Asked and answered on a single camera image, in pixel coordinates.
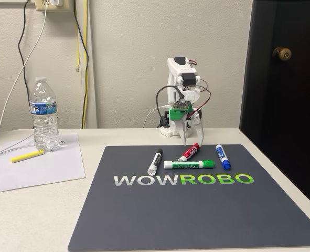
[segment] door frame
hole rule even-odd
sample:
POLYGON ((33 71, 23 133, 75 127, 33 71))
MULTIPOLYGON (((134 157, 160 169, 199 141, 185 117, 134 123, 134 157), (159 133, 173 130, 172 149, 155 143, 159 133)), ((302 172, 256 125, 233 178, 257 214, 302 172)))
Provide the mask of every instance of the door frame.
POLYGON ((261 141, 277 2, 254 0, 252 6, 240 130, 257 147, 261 141))

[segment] brass door knob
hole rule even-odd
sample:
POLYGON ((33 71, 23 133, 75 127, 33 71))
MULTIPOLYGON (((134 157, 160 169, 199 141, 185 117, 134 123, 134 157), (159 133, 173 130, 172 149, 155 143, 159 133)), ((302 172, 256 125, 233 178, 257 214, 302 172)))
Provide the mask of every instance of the brass door knob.
POLYGON ((278 57, 278 59, 282 61, 287 61, 291 58, 291 51, 288 48, 284 47, 277 47, 275 48, 274 52, 272 53, 273 57, 278 57))

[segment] white cable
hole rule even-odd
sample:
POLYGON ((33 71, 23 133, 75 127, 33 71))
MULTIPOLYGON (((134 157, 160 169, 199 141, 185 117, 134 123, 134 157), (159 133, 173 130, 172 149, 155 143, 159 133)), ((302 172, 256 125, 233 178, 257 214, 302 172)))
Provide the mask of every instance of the white cable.
POLYGON ((20 140, 19 142, 17 142, 17 143, 15 143, 15 144, 13 144, 13 145, 11 145, 11 146, 9 146, 9 147, 7 147, 7 148, 5 148, 5 149, 3 149, 3 150, 1 150, 0 151, 0 154, 1 153, 4 153, 6 150, 8 150, 9 148, 11 148, 11 147, 13 147, 13 146, 15 146, 15 145, 18 145, 19 143, 22 143, 24 140, 27 140, 29 137, 31 137, 32 135, 34 135, 34 134, 31 134, 30 136, 28 136, 27 138, 24 138, 24 139, 22 139, 22 140, 20 140))
POLYGON ((32 145, 24 145, 24 146, 12 148, 12 149, 9 149, 9 150, 7 150, 7 151, 2 151, 2 152, 0 152, 0 155, 2 155, 2 154, 4 154, 4 153, 7 153, 7 152, 10 152, 10 151, 15 151, 15 150, 23 149, 23 148, 34 147, 34 146, 35 146, 35 145, 32 144, 32 145))
POLYGON ((12 94, 12 92, 13 92, 13 90, 14 90, 14 87, 15 87, 15 84, 16 84, 16 82, 17 82, 17 80, 18 80, 18 78, 19 78, 20 74, 21 74, 21 73, 22 73, 22 71, 23 71, 23 68, 24 68, 24 67, 25 67, 25 65, 27 64, 28 59, 30 58, 30 55, 33 53, 33 51, 34 51, 34 49, 35 49, 36 45, 38 44, 39 39, 40 39, 40 37, 41 37, 41 35, 42 35, 42 33, 43 33, 44 26, 45 26, 45 20, 46 20, 46 12, 47 12, 48 2, 49 2, 49 1, 50 1, 50 0, 47 0, 47 1, 46 1, 46 6, 45 6, 45 15, 44 15, 44 21, 43 21, 43 27, 41 28, 41 32, 40 32, 40 34, 39 34, 39 37, 38 37, 38 39, 37 39, 37 41, 36 41, 36 43, 35 43, 34 47, 32 48, 31 52, 29 53, 28 58, 27 58, 27 59, 26 59, 26 61, 24 62, 23 66, 22 66, 22 69, 20 70, 20 72, 19 72, 19 74, 18 74, 18 76, 17 76, 17 78, 16 78, 16 80, 15 80, 15 82, 14 82, 14 84, 13 84, 12 89, 10 90, 10 93, 9 93, 9 95, 8 95, 8 97, 7 97, 7 100, 6 100, 5 104, 4 104, 4 108, 3 108, 2 115, 1 115, 1 119, 0 119, 0 128, 1 128, 1 124, 2 124, 2 120, 3 120, 4 112, 5 112, 5 110, 6 110, 6 107, 7 107, 7 104, 8 104, 9 98, 10 98, 10 95, 12 94))
MULTIPOLYGON (((165 105, 165 106, 160 106, 159 108, 165 108, 165 109, 168 109, 168 108, 170 108, 170 106, 169 106, 169 105, 165 105)), ((154 109, 152 109, 152 110, 149 112, 149 114, 146 116, 146 118, 145 118, 145 120, 144 120, 144 123, 143 123, 143 128, 144 128, 144 126, 145 126, 146 120, 148 119, 149 115, 150 115, 150 114, 151 114, 151 112, 153 112, 155 109, 157 109, 157 107, 156 107, 156 108, 154 108, 154 109)))

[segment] dry erase marker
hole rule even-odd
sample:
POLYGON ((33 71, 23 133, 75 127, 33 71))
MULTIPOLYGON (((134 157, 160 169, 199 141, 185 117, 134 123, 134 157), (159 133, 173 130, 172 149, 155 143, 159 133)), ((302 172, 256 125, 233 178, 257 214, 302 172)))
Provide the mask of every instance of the dry erase marker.
POLYGON ((218 144, 216 146, 216 150, 218 152, 222 167, 225 171, 228 171, 230 169, 230 163, 228 161, 228 158, 226 156, 225 151, 223 150, 223 147, 221 146, 221 144, 218 144))
POLYGON ((164 169, 209 169, 214 167, 213 160, 204 161, 164 161, 164 169))
POLYGON ((152 163, 148 169, 148 174, 150 176, 154 176, 156 174, 157 166, 158 166, 159 162, 161 161, 162 155, 163 155, 163 150, 158 149, 156 154, 155 154, 155 157, 154 157, 154 159, 153 159, 153 161, 152 161, 152 163))
POLYGON ((43 154, 44 154, 43 150, 34 151, 34 152, 31 152, 31 153, 28 153, 28 154, 24 154, 24 155, 21 155, 21 156, 13 157, 13 158, 10 159, 10 161, 12 163, 16 163, 16 162, 19 162, 19 161, 22 161, 22 160, 26 160, 26 159, 31 159, 31 158, 34 158, 36 156, 43 155, 43 154))
POLYGON ((178 161, 187 161, 189 160, 199 149, 198 143, 195 143, 190 149, 188 149, 179 159, 178 161))

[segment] plastic water bottle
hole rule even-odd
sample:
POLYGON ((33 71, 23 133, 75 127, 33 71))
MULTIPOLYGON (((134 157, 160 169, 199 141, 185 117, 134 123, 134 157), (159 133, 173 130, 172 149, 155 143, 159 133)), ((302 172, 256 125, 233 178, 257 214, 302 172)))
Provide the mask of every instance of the plastic water bottle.
POLYGON ((30 111, 35 126, 36 148, 45 151, 57 150, 60 140, 56 95, 46 83, 46 77, 36 77, 36 85, 30 94, 30 111))

